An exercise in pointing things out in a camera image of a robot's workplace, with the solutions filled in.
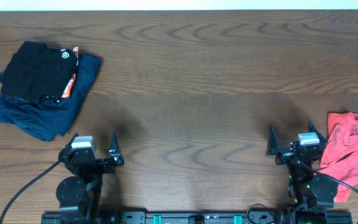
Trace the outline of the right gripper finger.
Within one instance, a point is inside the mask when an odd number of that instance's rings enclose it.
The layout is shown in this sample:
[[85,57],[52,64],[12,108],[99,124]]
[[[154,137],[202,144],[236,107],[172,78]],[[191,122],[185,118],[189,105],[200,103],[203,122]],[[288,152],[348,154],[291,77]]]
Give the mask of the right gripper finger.
[[277,138],[276,138],[273,126],[270,126],[267,148],[268,149],[278,149],[278,142],[277,142]]
[[314,124],[311,121],[308,121],[308,131],[317,135],[320,144],[327,143],[327,139],[315,128]]

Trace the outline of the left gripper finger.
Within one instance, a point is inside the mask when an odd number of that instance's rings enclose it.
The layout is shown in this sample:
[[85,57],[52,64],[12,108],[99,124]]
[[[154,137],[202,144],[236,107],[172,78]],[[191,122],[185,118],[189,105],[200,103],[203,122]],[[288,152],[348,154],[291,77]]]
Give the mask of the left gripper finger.
[[75,140],[75,138],[78,137],[78,136],[79,136],[78,133],[75,133],[75,134],[73,135],[73,137],[70,139],[70,141],[69,141],[69,143],[68,143],[68,147],[71,147],[72,142],[73,142],[73,141]]
[[109,154],[113,158],[121,157],[121,150],[120,150],[118,142],[117,142],[117,136],[116,136],[115,131],[113,131],[111,133],[111,139],[110,139],[110,144],[109,144]]

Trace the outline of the red t-shirt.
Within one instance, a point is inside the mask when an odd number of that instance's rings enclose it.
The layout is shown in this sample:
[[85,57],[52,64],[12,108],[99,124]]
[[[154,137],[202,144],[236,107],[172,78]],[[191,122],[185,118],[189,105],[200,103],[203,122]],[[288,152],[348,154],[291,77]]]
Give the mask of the red t-shirt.
[[320,172],[350,186],[358,184],[358,114],[328,114],[328,143]]

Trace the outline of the black t-shirt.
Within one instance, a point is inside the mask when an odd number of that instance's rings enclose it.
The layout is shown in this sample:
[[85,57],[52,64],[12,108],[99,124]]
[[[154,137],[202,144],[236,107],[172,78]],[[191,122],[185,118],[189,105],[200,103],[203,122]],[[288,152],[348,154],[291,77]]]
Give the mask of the black t-shirt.
[[1,75],[1,93],[29,103],[61,98],[78,70],[78,49],[25,41]]

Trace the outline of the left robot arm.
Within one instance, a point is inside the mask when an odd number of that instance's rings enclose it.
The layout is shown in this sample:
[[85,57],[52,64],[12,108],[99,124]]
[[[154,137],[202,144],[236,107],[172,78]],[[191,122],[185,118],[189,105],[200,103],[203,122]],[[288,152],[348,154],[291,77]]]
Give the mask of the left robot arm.
[[109,157],[97,159],[92,136],[75,134],[58,155],[59,161],[73,174],[61,181],[56,190],[60,215],[64,223],[120,223],[121,217],[111,208],[101,208],[103,175],[113,174],[124,158],[111,134]]

